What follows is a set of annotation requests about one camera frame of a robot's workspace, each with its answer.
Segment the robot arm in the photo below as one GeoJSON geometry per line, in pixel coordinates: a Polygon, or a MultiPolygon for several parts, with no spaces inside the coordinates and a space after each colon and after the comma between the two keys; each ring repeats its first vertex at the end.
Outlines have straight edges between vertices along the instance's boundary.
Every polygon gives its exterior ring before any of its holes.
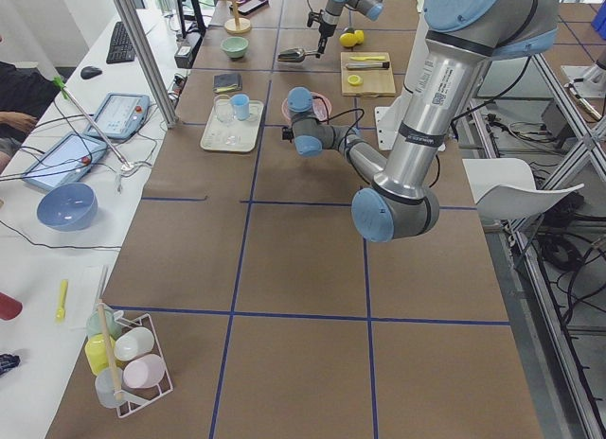
{"type": "Polygon", "coordinates": [[[327,0],[323,9],[318,12],[308,13],[307,27],[313,23],[319,24],[320,38],[317,49],[314,52],[316,58],[320,58],[324,52],[328,39],[334,34],[343,9],[349,6],[354,11],[363,14],[367,19],[376,21],[383,12],[384,0],[327,0]]]}
{"type": "Polygon", "coordinates": [[[436,195],[424,179],[477,66],[485,60],[529,57],[556,39],[560,0],[424,0],[428,54],[387,157],[354,127],[323,124],[312,94],[293,88],[287,97],[292,138],[301,156],[339,151],[369,186],[355,193],[351,215],[373,242],[419,236],[437,222],[436,195]]]}

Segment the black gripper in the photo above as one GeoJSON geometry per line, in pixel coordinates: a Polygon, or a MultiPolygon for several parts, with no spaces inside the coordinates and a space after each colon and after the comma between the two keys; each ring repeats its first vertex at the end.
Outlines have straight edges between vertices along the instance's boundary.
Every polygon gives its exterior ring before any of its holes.
{"type": "Polygon", "coordinates": [[[312,27],[314,23],[318,24],[320,38],[318,41],[315,57],[321,57],[325,54],[328,38],[335,32],[335,16],[327,11],[310,11],[308,13],[307,27],[312,27]]]}
{"type": "Polygon", "coordinates": [[[293,129],[287,126],[281,128],[281,138],[285,141],[292,142],[294,140],[293,129]]]}

